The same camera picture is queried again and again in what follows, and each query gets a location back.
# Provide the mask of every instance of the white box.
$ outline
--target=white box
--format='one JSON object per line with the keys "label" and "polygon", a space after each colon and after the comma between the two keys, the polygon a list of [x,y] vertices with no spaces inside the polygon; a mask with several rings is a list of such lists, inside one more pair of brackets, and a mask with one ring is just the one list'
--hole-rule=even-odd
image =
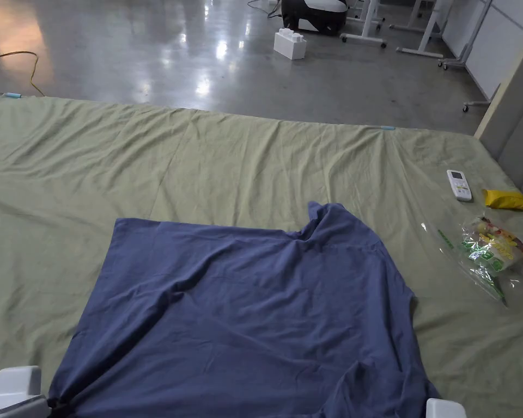
{"label": "white box", "polygon": [[461,403],[430,398],[426,401],[426,418],[467,418]]}
{"label": "white box", "polygon": [[299,60],[304,58],[306,53],[306,40],[300,33],[294,33],[290,29],[279,29],[275,34],[273,49],[289,60]]}
{"label": "white box", "polygon": [[51,409],[40,394],[40,369],[36,366],[0,370],[0,418],[47,418]]}

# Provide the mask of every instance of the plastic bag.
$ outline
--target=plastic bag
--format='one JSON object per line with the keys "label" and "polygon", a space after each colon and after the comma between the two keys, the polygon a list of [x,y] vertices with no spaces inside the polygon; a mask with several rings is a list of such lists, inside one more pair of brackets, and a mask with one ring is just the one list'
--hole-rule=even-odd
{"label": "plastic bag", "polygon": [[447,251],[442,252],[452,254],[476,284],[507,305],[500,279],[523,260],[523,242],[485,216],[474,217],[458,227],[457,233],[437,230],[447,246]]}

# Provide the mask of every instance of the snack bag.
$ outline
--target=snack bag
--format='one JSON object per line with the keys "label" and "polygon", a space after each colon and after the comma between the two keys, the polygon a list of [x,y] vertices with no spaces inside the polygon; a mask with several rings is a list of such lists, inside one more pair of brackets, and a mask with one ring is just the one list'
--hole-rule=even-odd
{"label": "snack bag", "polygon": [[487,217],[476,218],[464,227],[461,245],[470,260],[494,276],[523,259],[523,242]]}
{"label": "snack bag", "polygon": [[484,204],[494,209],[516,209],[523,211],[523,195],[512,190],[483,189]]}
{"label": "snack bag", "polygon": [[443,245],[442,252],[451,254],[467,276],[489,295],[506,304],[500,280],[504,276],[511,280],[514,272],[506,275],[503,272],[523,260],[523,242],[485,216],[475,217],[460,227],[457,236],[450,233],[454,243],[446,233],[437,230],[442,244],[447,245]]}

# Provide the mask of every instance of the remote control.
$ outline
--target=remote control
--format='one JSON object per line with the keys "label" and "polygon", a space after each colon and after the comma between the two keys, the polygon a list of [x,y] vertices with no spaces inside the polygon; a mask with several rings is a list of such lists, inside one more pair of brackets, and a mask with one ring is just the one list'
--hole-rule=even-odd
{"label": "remote control", "polygon": [[447,170],[447,178],[451,185],[451,190],[455,194],[455,199],[462,202],[472,200],[471,189],[462,171]]}

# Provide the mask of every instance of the green bed sheet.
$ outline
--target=green bed sheet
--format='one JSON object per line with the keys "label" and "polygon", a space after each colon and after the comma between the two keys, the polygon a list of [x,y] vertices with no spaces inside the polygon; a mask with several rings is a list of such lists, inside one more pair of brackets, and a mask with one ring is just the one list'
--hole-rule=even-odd
{"label": "green bed sheet", "polygon": [[[465,172],[457,202],[446,170]],[[513,184],[472,137],[0,95],[0,369],[39,365],[46,392],[114,221],[299,230],[339,202],[381,237],[417,295],[429,378],[469,417],[523,417],[523,280],[508,305],[439,251],[437,224]],[[523,213],[496,212],[523,233]]]}

